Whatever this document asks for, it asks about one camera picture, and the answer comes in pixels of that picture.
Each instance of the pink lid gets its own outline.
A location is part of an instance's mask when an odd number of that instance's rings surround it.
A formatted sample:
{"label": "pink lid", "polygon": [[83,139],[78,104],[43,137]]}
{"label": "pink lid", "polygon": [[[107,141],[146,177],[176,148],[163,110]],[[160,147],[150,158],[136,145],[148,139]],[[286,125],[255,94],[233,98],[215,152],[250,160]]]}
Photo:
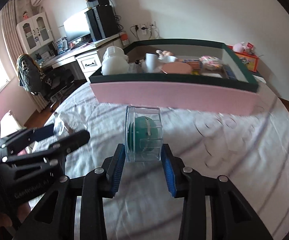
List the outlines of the pink lid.
{"label": "pink lid", "polygon": [[192,67],[183,62],[172,62],[163,65],[162,71],[164,73],[176,73],[176,74],[191,74]]}

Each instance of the office chair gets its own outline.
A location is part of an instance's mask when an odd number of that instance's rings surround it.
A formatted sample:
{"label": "office chair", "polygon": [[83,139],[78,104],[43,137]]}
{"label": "office chair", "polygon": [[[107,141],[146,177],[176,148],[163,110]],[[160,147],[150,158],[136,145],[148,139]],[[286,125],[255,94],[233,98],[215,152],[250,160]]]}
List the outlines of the office chair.
{"label": "office chair", "polygon": [[33,95],[40,93],[47,101],[53,102],[50,106],[52,113],[54,112],[54,105],[57,102],[61,104],[63,98],[68,96],[66,94],[74,85],[74,75],[69,69],[59,67],[42,71],[28,54],[18,57],[17,71],[20,86]]}

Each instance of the wrinkled white fabric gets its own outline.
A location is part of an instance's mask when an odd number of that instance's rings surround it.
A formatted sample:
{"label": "wrinkled white fabric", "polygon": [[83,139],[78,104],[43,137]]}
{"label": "wrinkled white fabric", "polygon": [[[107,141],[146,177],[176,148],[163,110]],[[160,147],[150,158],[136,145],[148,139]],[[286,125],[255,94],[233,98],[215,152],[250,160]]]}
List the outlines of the wrinkled white fabric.
{"label": "wrinkled white fabric", "polygon": [[[163,140],[172,153],[204,176],[227,175],[258,213],[275,240],[289,231],[289,113],[263,83],[251,116],[161,108]],[[86,175],[124,143],[125,105],[98,103],[88,84],[57,109],[75,111],[86,120],[89,143],[67,156],[70,178]],[[46,124],[53,122],[53,116]],[[46,149],[53,136],[35,144]],[[31,207],[38,199],[30,202]],[[104,199],[108,239],[178,239],[182,199],[168,192],[160,162],[126,163],[119,191]],[[79,239],[81,199],[76,210]],[[207,225],[210,225],[207,205]],[[207,239],[211,239],[210,226]]]}

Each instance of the orange box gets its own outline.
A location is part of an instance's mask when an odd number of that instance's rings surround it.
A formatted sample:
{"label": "orange box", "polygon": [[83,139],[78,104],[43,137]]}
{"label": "orange box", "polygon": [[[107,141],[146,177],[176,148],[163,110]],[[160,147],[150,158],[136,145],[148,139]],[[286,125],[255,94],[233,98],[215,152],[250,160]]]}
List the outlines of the orange box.
{"label": "orange box", "polygon": [[238,53],[235,52],[239,59],[244,63],[244,65],[251,71],[257,72],[257,66],[259,58],[256,55],[250,55],[247,52]]}

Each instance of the green object inside container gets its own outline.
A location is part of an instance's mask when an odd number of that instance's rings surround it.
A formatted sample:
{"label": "green object inside container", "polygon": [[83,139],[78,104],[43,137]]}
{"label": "green object inside container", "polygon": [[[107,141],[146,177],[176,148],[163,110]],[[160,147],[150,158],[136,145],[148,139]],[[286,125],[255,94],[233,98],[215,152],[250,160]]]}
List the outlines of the green object inside container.
{"label": "green object inside container", "polygon": [[155,122],[146,116],[139,116],[134,119],[134,124],[130,124],[128,128],[128,148],[134,153],[151,152],[154,149],[155,141],[159,136],[158,128]]}

